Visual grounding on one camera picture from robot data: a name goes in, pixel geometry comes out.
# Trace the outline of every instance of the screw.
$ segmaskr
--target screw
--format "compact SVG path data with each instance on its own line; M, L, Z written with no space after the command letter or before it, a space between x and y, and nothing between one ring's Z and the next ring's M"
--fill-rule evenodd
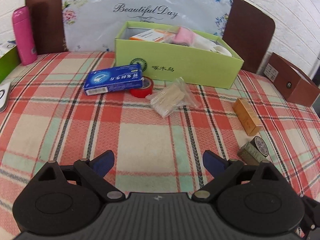
M208 192L206 190L198 190L194 194L195 194L195 196L197 198L203 198L204 199L204 198L210 197L210 192Z
M107 193L107 197L110 199L118 199L122 197L122 193L120 191L110 191Z

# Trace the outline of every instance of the brown cardboard box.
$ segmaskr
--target brown cardboard box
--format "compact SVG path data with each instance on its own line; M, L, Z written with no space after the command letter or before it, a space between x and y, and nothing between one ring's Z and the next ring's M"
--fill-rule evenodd
M287 102L312 106L320 94L320 89L301 69L275 53L272 53L264 74Z
M238 98L232 105L245 132L249 136L256 135L262 128L262 122L245 98Z

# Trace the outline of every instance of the blue medicine box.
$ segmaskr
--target blue medicine box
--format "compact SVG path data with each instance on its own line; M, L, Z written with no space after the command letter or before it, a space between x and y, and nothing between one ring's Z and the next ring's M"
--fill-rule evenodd
M140 88L143 85L141 65L126 65L89 72L84 84L87 96Z

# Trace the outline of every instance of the gold box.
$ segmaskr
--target gold box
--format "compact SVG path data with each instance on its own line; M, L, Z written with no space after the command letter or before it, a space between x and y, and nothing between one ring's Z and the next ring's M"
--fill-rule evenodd
M262 122L245 98L238 98L232 108L247 135L254 136L261 130Z

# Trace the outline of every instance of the red plaid blanket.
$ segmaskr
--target red plaid blanket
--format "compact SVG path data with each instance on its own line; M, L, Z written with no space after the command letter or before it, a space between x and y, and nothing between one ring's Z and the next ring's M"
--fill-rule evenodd
M312 108L287 103L264 77L241 71L231 89L189 85L201 103L163 119L128 92L86 96L89 71L111 67L113 53L60 53L17 67L0 113L0 240L19 233L12 204L51 159L62 165L111 149L106 180L124 192L193 192L212 179L201 154L237 158L247 136L232 104L247 98L263 123L268 159L297 193L320 200L320 120ZM168 82L155 81L154 91Z

